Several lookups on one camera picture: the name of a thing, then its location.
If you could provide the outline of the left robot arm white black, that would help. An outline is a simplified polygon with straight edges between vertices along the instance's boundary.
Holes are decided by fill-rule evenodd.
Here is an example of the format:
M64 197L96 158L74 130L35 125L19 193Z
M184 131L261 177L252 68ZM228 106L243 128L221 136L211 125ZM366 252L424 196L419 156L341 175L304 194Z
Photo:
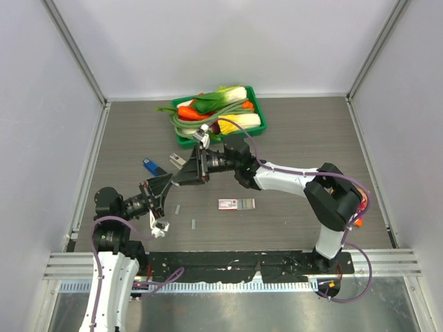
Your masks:
M124 199L112 187L94 196L96 215L91 229L93 280L81 331L124 331L135 276L148 267L141 241L132 241L132 219L147 216L149 240L164 237L170 224L162 221L171 173L142 182L139 194Z

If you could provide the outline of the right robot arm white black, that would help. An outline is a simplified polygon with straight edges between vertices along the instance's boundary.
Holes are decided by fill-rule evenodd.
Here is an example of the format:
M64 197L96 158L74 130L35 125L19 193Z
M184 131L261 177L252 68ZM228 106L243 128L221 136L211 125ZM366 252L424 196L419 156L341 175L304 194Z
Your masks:
M229 171L246 189L276 190L306 198L321 224L313 249L314 268L328 273L337 267L347 225L357 214L363 196L335 165L324 163L318 169L306 170L275 165L256 158L244 138L235 134L225 139L222 152L197 143L173 181L180 186L200 185L213 173Z

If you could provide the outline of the blue stapler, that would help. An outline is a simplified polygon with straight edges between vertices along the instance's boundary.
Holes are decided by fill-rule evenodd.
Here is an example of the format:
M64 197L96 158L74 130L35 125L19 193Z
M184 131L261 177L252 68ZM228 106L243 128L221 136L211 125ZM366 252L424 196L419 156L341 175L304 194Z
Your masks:
M152 160L145 158L143 160L143 167L154 177L166 175L167 172L160 166L158 166Z

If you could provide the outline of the beige stapler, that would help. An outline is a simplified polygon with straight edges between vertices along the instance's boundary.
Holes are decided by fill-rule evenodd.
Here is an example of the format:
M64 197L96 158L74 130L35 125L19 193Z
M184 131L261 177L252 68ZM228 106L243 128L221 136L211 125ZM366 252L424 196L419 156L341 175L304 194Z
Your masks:
M181 169L186 164L186 161L175 153L170 154L169 160L178 169Z

